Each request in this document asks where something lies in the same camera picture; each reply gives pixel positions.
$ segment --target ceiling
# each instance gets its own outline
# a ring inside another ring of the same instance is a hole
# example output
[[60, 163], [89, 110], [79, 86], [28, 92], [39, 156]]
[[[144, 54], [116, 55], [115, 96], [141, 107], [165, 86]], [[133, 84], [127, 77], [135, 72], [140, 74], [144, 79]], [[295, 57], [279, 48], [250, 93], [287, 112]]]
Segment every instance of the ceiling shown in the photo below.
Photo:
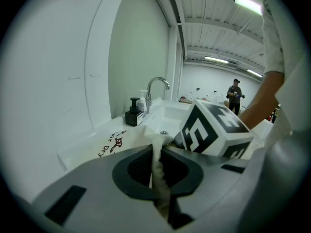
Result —
[[175, 0], [186, 62], [205, 56], [229, 61], [239, 71], [264, 74], [262, 17], [233, 0]]

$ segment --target black soap dispenser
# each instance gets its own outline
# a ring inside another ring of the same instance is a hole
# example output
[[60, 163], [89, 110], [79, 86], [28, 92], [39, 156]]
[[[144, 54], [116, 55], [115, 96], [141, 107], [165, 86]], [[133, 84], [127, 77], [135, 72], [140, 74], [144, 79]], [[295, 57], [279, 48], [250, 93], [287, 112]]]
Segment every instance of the black soap dispenser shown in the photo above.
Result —
[[131, 100], [132, 106], [130, 107], [130, 110], [125, 113], [125, 122], [131, 126], [138, 126], [142, 123], [143, 115], [142, 111], [139, 111], [136, 105], [136, 101], [139, 100], [139, 98], [131, 98]]

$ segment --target black and white cube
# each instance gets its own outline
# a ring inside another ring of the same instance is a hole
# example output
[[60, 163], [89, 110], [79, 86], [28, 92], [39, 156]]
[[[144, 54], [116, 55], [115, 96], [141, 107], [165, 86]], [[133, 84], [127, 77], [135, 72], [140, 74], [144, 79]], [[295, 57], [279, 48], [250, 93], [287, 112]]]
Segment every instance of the black and white cube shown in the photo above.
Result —
[[227, 107], [194, 100], [179, 125], [186, 150], [240, 159], [254, 135]]

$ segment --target fluorescent light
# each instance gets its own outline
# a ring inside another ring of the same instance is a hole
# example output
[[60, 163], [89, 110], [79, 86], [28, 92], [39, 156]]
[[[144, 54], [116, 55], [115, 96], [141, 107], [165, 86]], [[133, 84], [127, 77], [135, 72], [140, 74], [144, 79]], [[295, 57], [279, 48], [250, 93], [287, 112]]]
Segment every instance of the fluorescent light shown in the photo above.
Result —
[[250, 73], [252, 73], [252, 74], [254, 74], [254, 75], [256, 75], [256, 76], [258, 76], [258, 77], [261, 77], [261, 78], [262, 78], [262, 75], [260, 75], [260, 74], [258, 74], [258, 73], [256, 73], [256, 72], [252, 71], [251, 69], [247, 69], [247, 71], [250, 72]]
[[216, 59], [216, 58], [212, 58], [212, 57], [207, 57], [207, 56], [205, 56], [205, 58], [206, 58], [207, 60], [218, 61], [218, 62], [225, 63], [225, 64], [228, 63], [228, 61], [226, 61], [226, 60], [220, 60], [220, 59]]
[[260, 4], [255, 3], [254, 1], [251, 1], [251, 0], [234, 0], [234, 2], [236, 4], [242, 5], [245, 8], [248, 8], [248, 9], [258, 13], [259, 15], [261, 15]]

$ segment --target white wall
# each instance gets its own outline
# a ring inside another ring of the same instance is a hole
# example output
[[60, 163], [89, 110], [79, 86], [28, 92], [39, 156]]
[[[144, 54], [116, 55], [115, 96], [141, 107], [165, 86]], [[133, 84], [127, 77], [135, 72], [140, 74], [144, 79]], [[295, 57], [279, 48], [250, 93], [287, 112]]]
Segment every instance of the white wall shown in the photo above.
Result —
[[[169, 27], [156, 0], [122, 0], [109, 51], [112, 118], [129, 110], [130, 98], [147, 89], [150, 79], [166, 77], [168, 44]], [[162, 82], [154, 82], [152, 99], [164, 98], [164, 91]]]
[[28, 201], [64, 174], [64, 142], [110, 120], [107, 56], [121, 0], [30, 0], [0, 55], [1, 171]]
[[228, 88], [233, 85], [234, 79], [241, 81], [239, 87], [245, 94], [241, 103], [242, 106], [247, 107], [260, 87], [260, 83], [232, 72], [210, 67], [183, 65], [180, 96], [186, 97], [188, 92], [193, 92], [195, 98], [202, 98], [206, 94], [211, 98], [213, 91], [217, 91], [217, 94], [222, 94], [226, 100]]

